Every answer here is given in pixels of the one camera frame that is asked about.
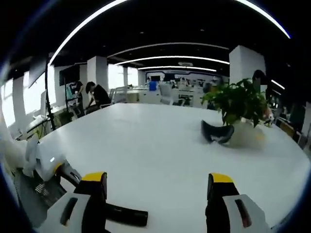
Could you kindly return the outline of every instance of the white table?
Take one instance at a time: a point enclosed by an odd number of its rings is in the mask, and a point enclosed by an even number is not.
[[[229,175],[278,224],[298,201],[310,170],[283,131],[259,125],[263,150],[208,144],[201,119],[220,124],[212,110],[155,104],[115,104],[77,119],[41,140],[40,150],[64,153],[85,175],[108,173],[111,204],[149,212],[146,228],[107,221],[116,233],[206,232],[208,174]]]

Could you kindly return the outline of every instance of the window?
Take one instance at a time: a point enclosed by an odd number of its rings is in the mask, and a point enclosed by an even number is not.
[[[9,127],[15,122],[13,107],[13,79],[7,81],[1,87],[2,111],[6,126]]]
[[[138,69],[127,68],[127,84],[138,86]]]
[[[23,80],[23,97],[26,114],[35,112],[41,108],[41,94],[45,91],[45,73],[43,73],[30,88],[28,88],[28,82],[29,72],[25,72]],[[56,103],[54,82],[54,67],[50,66],[48,69],[48,89],[50,104]]]
[[[124,86],[123,66],[108,65],[108,89]]]

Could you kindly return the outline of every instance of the green leaves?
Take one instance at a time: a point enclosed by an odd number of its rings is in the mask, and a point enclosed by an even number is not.
[[[224,125],[233,124],[244,117],[252,120],[256,127],[267,107],[263,94],[255,90],[250,79],[219,86],[217,91],[203,96],[202,103],[205,101],[211,101],[216,110],[222,112]]]

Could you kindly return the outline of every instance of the potted plant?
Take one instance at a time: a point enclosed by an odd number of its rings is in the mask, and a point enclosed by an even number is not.
[[[267,108],[264,95],[255,89],[250,79],[218,86],[217,90],[204,94],[202,103],[204,101],[209,101],[222,113],[224,125],[235,126],[234,135],[240,141],[243,138],[241,134],[250,131],[250,122],[253,123],[251,127],[255,128]],[[241,124],[243,118],[248,120],[247,126]]]

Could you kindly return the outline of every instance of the blue container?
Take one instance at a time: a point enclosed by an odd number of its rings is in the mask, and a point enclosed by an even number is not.
[[[156,91],[156,84],[157,82],[155,81],[149,82],[149,91]]]

